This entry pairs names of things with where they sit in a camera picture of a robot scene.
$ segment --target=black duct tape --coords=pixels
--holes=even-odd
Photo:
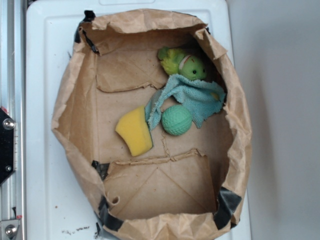
[[[85,37],[85,40],[86,40],[86,42],[89,44],[91,50],[92,50],[95,54],[99,53],[99,51],[98,51],[98,49],[96,48],[96,46],[94,45],[94,43],[87,37],[87,33],[86,33],[85,31],[82,31],[82,32],[83,32],[83,35],[84,35],[84,37]]]
[[[219,230],[223,229],[229,223],[241,201],[241,196],[225,187],[221,187],[218,195],[218,211],[213,216],[215,225]]]
[[[210,34],[210,35],[211,35],[211,33],[210,33],[210,30],[209,30],[209,27],[208,27],[208,26],[205,28],[205,30],[208,32],[208,34]]]
[[[105,180],[108,176],[108,169],[109,169],[110,163],[100,164],[98,161],[93,160],[91,166],[96,169],[98,174],[101,177],[101,180]]]
[[[91,11],[91,10],[85,10],[84,15],[85,15],[85,18],[83,19],[83,22],[87,22],[87,23],[91,23],[96,17],[94,11]]]
[[[91,23],[91,22],[96,18],[96,15],[95,15],[94,11],[91,11],[91,10],[85,10],[85,11],[84,11],[84,15],[85,15],[85,17],[84,17],[84,19],[80,22],[80,24],[81,24],[81,23]],[[87,43],[89,44],[89,46],[91,47],[92,51],[93,51],[94,53],[98,53],[98,50],[97,50],[96,46],[94,46],[94,44],[92,43],[92,41],[91,41],[89,38],[87,38],[87,35],[86,35],[86,33],[85,33],[84,31],[83,31],[83,34],[84,34],[84,36],[85,36],[86,42],[87,42]],[[80,39],[80,34],[79,34],[79,29],[77,29],[77,30],[75,31],[74,41],[75,41],[77,44],[79,44],[80,41],[81,41],[81,39]]]
[[[101,228],[100,228],[100,226],[99,226],[99,223],[95,223],[95,226],[96,226],[96,234],[98,235],[98,236],[100,236],[100,231],[101,231]]]
[[[108,229],[117,232],[121,228],[124,221],[110,215],[108,208],[109,205],[107,200],[103,196],[99,204],[99,218],[103,225],[105,225]]]

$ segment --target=light blue cloth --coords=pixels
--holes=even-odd
[[[216,100],[211,93],[217,94],[219,100]],[[162,114],[160,108],[170,96],[190,111],[192,120],[199,129],[204,120],[220,112],[226,94],[216,82],[190,81],[180,74],[170,75],[165,87],[155,92],[145,107],[145,120],[150,131],[160,122]]]

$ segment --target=screw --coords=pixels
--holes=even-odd
[[[7,172],[10,172],[11,169],[12,169],[12,167],[11,167],[10,165],[8,165],[8,166],[5,167],[5,170],[6,170]]]
[[[18,231],[18,229],[17,229],[14,225],[12,225],[12,224],[8,225],[8,226],[5,228],[5,234],[6,234],[9,238],[12,238],[12,237],[14,237],[15,235],[17,235],[17,231]]]
[[[11,118],[7,118],[2,123],[5,130],[12,130],[15,127],[15,122]]]

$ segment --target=sponge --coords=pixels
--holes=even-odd
[[[144,154],[153,147],[143,105],[123,115],[115,131],[128,145],[133,157]]]

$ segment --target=metal frame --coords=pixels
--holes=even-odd
[[[25,199],[25,59],[26,0],[0,2],[0,105],[15,121],[14,170],[0,187],[0,232],[16,223],[18,234],[26,239]],[[1,240],[10,239],[2,236]]]

